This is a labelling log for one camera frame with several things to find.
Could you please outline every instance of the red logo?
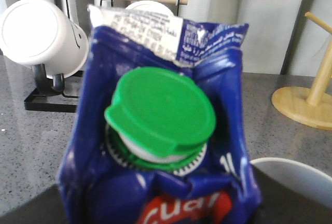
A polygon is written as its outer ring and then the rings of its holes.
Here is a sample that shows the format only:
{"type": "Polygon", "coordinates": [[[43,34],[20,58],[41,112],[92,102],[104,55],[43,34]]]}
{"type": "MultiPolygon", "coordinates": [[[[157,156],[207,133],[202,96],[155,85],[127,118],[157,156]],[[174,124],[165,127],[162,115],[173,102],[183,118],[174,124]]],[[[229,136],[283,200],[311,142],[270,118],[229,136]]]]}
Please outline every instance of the red logo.
{"type": "Polygon", "coordinates": [[[232,201],[224,191],[192,200],[162,194],[147,204],[136,224],[171,224],[186,218],[195,221],[208,216],[213,224],[218,224],[231,208],[232,201]]]}

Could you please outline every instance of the green cap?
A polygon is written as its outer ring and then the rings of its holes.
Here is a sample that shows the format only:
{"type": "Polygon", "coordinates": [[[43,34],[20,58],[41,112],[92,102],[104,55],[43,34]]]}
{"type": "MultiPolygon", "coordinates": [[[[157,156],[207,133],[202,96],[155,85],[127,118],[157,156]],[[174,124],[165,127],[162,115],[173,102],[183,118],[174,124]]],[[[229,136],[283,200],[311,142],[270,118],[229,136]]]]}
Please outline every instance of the green cap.
{"type": "Polygon", "coordinates": [[[130,150],[157,158],[199,153],[216,125],[211,102],[190,78],[156,67],[121,77],[105,119],[130,150]]]}

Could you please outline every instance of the white label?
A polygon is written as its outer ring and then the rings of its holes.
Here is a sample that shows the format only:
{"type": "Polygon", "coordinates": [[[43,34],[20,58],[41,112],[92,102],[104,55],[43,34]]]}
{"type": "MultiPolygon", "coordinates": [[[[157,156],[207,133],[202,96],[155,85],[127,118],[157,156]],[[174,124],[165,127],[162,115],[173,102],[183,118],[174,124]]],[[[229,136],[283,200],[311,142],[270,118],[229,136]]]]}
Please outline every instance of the white label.
{"type": "Polygon", "coordinates": [[[175,61],[183,19],[157,12],[89,6],[93,27],[108,25],[155,55],[175,61]]]}

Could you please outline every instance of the wooden base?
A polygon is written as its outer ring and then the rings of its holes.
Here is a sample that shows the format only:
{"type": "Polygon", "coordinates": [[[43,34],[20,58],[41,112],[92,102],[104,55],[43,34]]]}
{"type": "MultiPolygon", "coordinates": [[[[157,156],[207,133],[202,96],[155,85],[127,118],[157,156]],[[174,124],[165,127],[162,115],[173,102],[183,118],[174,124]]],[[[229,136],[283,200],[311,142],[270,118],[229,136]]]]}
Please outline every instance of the wooden base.
{"type": "Polygon", "coordinates": [[[272,104],[285,116],[323,130],[332,130],[332,96],[324,93],[317,106],[306,102],[310,89],[301,87],[279,88],[272,95],[272,104]]]}

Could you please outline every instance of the white bowl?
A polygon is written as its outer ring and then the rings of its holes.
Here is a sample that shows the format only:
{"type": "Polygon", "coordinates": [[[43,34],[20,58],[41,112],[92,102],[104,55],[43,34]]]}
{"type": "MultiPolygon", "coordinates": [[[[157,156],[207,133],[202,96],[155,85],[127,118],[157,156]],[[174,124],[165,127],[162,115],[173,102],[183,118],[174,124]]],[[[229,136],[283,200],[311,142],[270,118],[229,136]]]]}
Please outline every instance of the white bowl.
{"type": "Polygon", "coordinates": [[[284,158],[258,158],[251,164],[294,192],[332,208],[332,177],[284,158]]]}

